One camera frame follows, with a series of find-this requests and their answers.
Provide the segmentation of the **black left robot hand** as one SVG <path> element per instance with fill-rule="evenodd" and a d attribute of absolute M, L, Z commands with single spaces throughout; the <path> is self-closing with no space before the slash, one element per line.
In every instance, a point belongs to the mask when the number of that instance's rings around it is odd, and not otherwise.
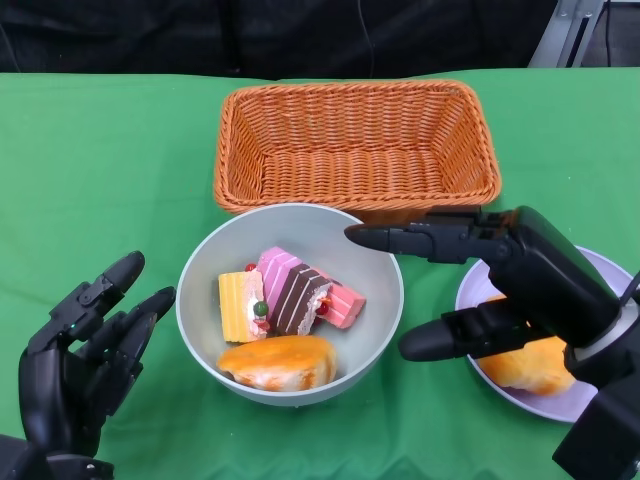
<path fill-rule="evenodd" d="M 28 441 L 46 454 L 93 457 L 101 430 L 128 395 L 157 322 L 176 299 L 158 290 L 115 312 L 145 266 L 133 251 L 83 282 L 49 313 L 19 360 L 19 406 Z"/>

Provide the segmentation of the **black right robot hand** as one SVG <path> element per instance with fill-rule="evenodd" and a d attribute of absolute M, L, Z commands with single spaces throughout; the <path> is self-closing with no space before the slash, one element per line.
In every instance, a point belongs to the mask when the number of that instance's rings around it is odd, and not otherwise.
<path fill-rule="evenodd" d="M 371 250 L 413 255 L 437 264 L 479 259 L 503 299 L 450 312 L 399 341 L 414 362 L 487 357 L 550 336 L 586 347 L 617 319 L 621 306 L 598 270 L 543 215 L 521 206 L 501 212 L 440 207 L 404 224 L 345 229 Z"/>

